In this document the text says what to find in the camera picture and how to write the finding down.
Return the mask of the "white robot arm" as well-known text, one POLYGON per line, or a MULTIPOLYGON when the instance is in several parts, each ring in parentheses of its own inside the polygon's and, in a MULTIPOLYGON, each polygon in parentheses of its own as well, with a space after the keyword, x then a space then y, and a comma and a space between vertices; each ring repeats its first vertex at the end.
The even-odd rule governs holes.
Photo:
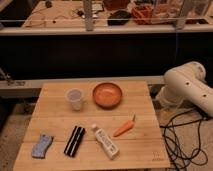
POLYGON ((213 118, 213 88, 205 83, 206 70, 196 61, 169 69, 164 86, 156 96, 164 108, 172 108, 188 100, 213 118))

